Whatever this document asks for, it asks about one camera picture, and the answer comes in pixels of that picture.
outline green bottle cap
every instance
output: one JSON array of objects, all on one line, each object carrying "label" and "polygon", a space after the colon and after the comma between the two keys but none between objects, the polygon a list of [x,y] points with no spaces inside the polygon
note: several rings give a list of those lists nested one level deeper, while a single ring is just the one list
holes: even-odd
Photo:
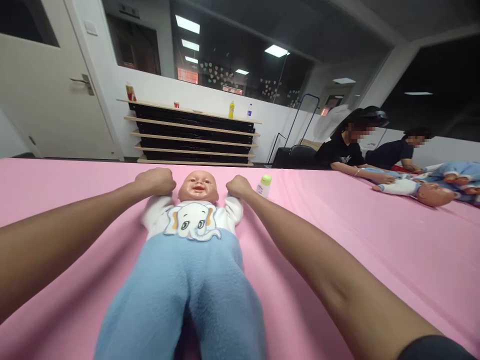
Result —
[{"label": "green bottle cap", "polygon": [[272,182],[272,177],[270,175],[263,175],[261,177],[260,183],[265,186],[270,186],[270,183]]}]

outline ceiling light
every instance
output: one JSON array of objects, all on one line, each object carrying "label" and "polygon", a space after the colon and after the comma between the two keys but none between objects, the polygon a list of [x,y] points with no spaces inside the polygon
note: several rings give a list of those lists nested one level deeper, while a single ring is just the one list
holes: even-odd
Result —
[{"label": "ceiling light", "polygon": [[333,81],[337,84],[353,84],[353,83],[356,83],[355,80],[352,80],[351,78],[348,78],[348,77],[333,79]]},{"label": "ceiling light", "polygon": [[406,92],[407,95],[433,95],[431,92],[418,91],[418,92]]},{"label": "ceiling light", "polygon": [[281,48],[277,45],[270,46],[267,50],[265,50],[265,52],[269,53],[269,54],[272,54],[273,56],[276,56],[277,58],[281,58],[282,56],[289,53],[287,50],[285,50],[284,48]]},{"label": "ceiling light", "polygon": [[196,22],[187,20],[184,17],[175,15],[176,17],[176,24],[183,29],[190,30],[191,32],[194,32],[196,34],[200,34],[200,25],[197,24]]},{"label": "ceiling light", "polygon": [[195,64],[199,63],[199,61],[197,59],[194,59],[193,57],[189,57],[189,56],[185,56],[185,60],[187,60],[191,63],[195,63]]},{"label": "ceiling light", "polygon": [[194,42],[182,39],[181,44],[186,48],[189,48],[189,49],[192,49],[192,50],[195,50],[195,51],[200,51],[200,45],[198,45]]}]

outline wooden shelf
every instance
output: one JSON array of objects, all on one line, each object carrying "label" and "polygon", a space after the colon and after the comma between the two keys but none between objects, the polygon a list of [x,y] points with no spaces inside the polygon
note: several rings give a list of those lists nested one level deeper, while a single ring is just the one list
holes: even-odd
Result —
[{"label": "wooden shelf", "polygon": [[124,100],[124,99],[117,99],[117,101],[120,101],[120,102],[123,102],[123,103],[149,106],[149,107],[159,108],[159,109],[174,110],[174,111],[178,111],[178,112],[181,112],[181,113],[205,115],[205,116],[213,117],[213,118],[217,118],[217,119],[233,120],[233,121],[240,121],[240,122],[252,123],[252,124],[261,124],[261,122],[258,122],[258,121],[246,120],[246,119],[242,119],[242,118],[238,118],[238,117],[228,118],[228,117],[225,117],[225,116],[220,116],[220,115],[212,114],[212,113],[209,113],[209,112],[196,111],[196,110],[193,110],[193,109],[186,109],[186,108],[182,108],[182,107],[181,108],[176,108],[176,107],[173,107],[173,106],[158,104],[158,103],[154,103],[154,102],[130,101],[130,100]]},{"label": "wooden shelf", "polygon": [[220,166],[241,166],[241,167],[248,167],[248,166],[254,165],[251,161],[245,164],[245,163],[232,163],[232,162],[148,160],[145,155],[140,156],[136,162],[143,163],[143,164],[220,165]]},{"label": "wooden shelf", "polygon": [[165,139],[165,140],[178,140],[178,141],[187,141],[187,142],[194,142],[194,143],[204,143],[204,144],[218,144],[218,145],[232,145],[232,146],[244,146],[249,148],[256,148],[258,147],[257,144],[240,144],[236,142],[224,142],[224,141],[213,141],[213,140],[199,140],[199,139],[191,139],[187,137],[175,137],[175,136],[163,136],[163,135],[149,135],[149,134],[142,134],[139,132],[138,129],[132,131],[130,134],[143,137],[143,138],[154,138],[154,139]]},{"label": "wooden shelf", "polygon": [[201,155],[221,155],[221,156],[237,156],[237,157],[246,157],[253,158],[255,154],[237,154],[237,153],[227,153],[227,152],[210,152],[210,151],[190,151],[190,150],[177,150],[177,149],[160,149],[156,147],[142,147],[140,143],[134,146],[137,150],[146,150],[146,151],[158,151],[161,153],[183,153],[183,154],[201,154]]},{"label": "wooden shelf", "polygon": [[138,118],[133,116],[125,116],[125,120],[134,121],[134,122],[142,122],[142,123],[149,123],[149,124],[158,124],[158,125],[167,125],[173,126],[178,128],[188,128],[188,129],[196,129],[196,130],[207,130],[207,131],[214,131],[219,133],[229,133],[229,134],[236,134],[236,135],[246,135],[246,136],[255,136],[259,137],[259,133],[252,133],[252,132],[243,132],[243,131],[233,131],[233,130],[225,130],[219,129],[215,127],[205,127],[205,126],[197,126],[197,125],[186,125],[177,122],[169,122],[169,121],[160,121],[160,120],[150,120],[144,118]]}]

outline pink table cover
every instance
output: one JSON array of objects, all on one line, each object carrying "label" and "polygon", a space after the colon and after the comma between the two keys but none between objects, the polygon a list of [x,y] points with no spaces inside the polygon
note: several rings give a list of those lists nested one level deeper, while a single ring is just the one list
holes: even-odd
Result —
[{"label": "pink table cover", "polygon": [[[111,191],[154,167],[0,160],[0,226]],[[197,169],[170,168],[177,183]],[[225,183],[234,175],[242,174],[254,187],[262,175],[272,175],[273,202],[324,230],[444,334],[480,356],[479,209],[460,202],[428,208],[374,192],[335,171],[202,169],[216,177],[221,206]],[[77,262],[0,326],[0,359],[93,357],[103,316],[145,242],[139,221],[144,205],[121,215]],[[320,301],[248,206],[237,235],[245,273],[263,305],[269,358],[351,359]]]}]

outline door handle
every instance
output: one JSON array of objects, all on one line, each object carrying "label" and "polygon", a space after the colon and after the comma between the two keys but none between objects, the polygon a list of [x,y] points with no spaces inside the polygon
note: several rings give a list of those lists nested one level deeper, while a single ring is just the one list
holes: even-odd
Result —
[{"label": "door handle", "polygon": [[94,88],[92,87],[92,84],[90,83],[89,76],[87,74],[82,74],[81,77],[82,77],[82,80],[72,79],[72,78],[70,78],[70,80],[72,80],[74,82],[77,82],[77,83],[85,84],[86,89],[88,90],[88,95],[95,96]]}]

